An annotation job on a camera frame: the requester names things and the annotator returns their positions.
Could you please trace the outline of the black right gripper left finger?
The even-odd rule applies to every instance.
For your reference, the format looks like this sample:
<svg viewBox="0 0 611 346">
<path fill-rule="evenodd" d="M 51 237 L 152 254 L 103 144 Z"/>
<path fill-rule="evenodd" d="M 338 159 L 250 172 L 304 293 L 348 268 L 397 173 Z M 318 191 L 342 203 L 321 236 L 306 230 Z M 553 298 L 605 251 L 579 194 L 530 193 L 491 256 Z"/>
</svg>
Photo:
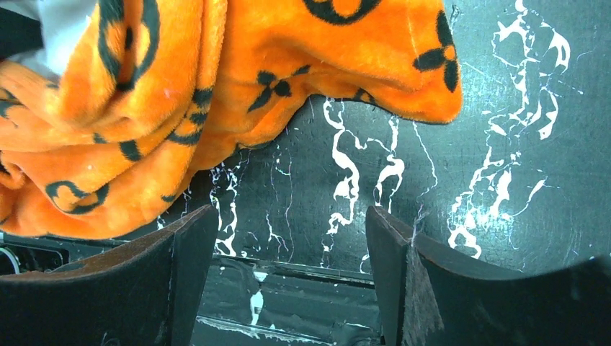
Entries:
<svg viewBox="0 0 611 346">
<path fill-rule="evenodd" d="M 205 205 L 51 272 L 1 277 L 3 345 L 188 345 L 218 232 Z"/>
</svg>

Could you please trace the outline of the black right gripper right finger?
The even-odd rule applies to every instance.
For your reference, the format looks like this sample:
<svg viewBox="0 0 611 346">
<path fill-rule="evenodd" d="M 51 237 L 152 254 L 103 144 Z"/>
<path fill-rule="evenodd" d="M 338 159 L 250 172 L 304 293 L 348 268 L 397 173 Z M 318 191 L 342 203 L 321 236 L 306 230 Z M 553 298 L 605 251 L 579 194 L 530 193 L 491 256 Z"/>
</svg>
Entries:
<svg viewBox="0 0 611 346">
<path fill-rule="evenodd" d="M 366 213 L 386 345 L 608 345 L 610 258 L 539 275 L 492 265 Z"/>
</svg>

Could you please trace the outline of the orange patterned pillowcase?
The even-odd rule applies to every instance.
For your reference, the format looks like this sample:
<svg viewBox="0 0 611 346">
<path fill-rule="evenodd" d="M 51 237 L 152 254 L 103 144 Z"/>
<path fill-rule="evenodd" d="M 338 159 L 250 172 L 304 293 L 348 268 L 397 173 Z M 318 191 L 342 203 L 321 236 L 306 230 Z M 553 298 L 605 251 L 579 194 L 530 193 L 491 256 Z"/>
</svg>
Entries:
<svg viewBox="0 0 611 346">
<path fill-rule="evenodd" d="M 108 239 L 275 139 L 312 94 L 448 123 L 441 1 L 98 1 L 59 80 L 1 62 L 1 230 Z"/>
</svg>

